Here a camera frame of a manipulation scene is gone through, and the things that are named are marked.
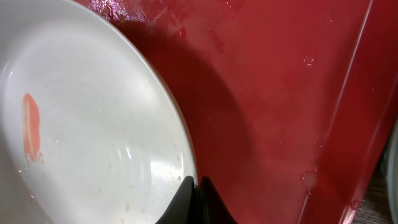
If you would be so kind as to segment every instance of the dark table surface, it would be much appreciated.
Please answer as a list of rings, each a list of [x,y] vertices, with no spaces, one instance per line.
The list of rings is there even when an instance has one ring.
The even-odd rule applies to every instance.
[[[353,223],[392,224],[388,207],[386,182],[377,166]]]

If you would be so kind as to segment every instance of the red tray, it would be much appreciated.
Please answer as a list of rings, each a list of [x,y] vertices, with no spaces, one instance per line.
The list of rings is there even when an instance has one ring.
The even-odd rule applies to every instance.
[[[163,77],[237,222],[351,222],[398,110],[398,1],[78,1]]]

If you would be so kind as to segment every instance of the red surface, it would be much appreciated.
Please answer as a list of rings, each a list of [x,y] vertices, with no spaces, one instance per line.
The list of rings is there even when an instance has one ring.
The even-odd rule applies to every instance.
[[[168,84],[239,223],[350,222],[397,112],[395,0],[359,42],[366,0],[80,2]]]

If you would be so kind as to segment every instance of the sauce residue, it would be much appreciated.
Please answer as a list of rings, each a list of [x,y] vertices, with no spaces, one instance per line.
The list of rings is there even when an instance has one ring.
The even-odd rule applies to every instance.
[[[39,125],[39,108],[33,97],[29,93],[26,93],[22,100],[22,131],[27,163],[29,163],[29,158],[33,161],[40,159],[38,155],[40,150]]]

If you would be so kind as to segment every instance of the plate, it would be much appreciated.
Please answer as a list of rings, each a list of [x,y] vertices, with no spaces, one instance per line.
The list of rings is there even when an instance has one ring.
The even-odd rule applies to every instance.
[[[0,1],[0,223],[155,223],[196,181],[172,96],[71,1]]]

